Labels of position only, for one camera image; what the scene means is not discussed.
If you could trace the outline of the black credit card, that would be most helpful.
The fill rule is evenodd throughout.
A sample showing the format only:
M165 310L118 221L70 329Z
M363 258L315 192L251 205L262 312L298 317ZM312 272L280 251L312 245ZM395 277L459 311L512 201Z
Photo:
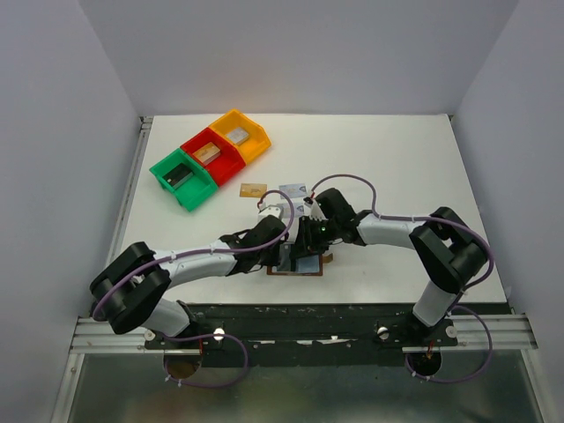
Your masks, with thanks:
M291 258L292 244L284 243L278 252L278 265L276 266L277 272L294 272L295 261Z

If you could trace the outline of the brown leather card holder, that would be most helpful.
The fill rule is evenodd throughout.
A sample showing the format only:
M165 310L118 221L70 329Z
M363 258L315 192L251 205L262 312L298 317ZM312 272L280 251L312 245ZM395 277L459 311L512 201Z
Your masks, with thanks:
M268 266L266 274L268 276L292 276L292 277L321 277L323 275L323 266L333 261L332 253L327 255L318 255L304 259L299 265L299 269L294 272L277 272L276 266Z

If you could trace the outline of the silver VIP credit card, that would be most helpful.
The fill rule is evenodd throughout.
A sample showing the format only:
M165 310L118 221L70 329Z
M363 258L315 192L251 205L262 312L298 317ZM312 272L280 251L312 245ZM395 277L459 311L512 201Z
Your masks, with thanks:
M304 183L282 184L278 186L278 189L290 198L302 198L308 194Z

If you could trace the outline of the gold credit card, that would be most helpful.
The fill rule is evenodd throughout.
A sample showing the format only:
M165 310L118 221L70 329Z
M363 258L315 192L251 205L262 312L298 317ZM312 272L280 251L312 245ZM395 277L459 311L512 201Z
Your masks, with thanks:
M268 186L263 183L242 183L240 186L240 197L261 198L267 190Z

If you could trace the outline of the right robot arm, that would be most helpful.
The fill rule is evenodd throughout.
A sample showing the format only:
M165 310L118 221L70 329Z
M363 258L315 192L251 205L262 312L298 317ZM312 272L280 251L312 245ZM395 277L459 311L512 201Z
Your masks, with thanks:
M429 282L412 316L426 328L433 328L446 316L491 259L484 240L449 207L423 217L383 217L370 210L354 211L337 189L325 190L306 205L310 214L300 217L290 258L319 256L335 241L414 250Z

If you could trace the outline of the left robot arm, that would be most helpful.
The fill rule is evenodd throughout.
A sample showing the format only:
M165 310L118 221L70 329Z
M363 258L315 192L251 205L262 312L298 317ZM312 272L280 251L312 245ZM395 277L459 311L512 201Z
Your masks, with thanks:
M137 328L168 338L202 335L209 325L184 302L165 300L165 292L199 279L249 273L267 265L288 233L281 219L267 216L249 230L223 235L199 249L158 251L135 242L90 284L95 299L92 318L108 322L117 335Z

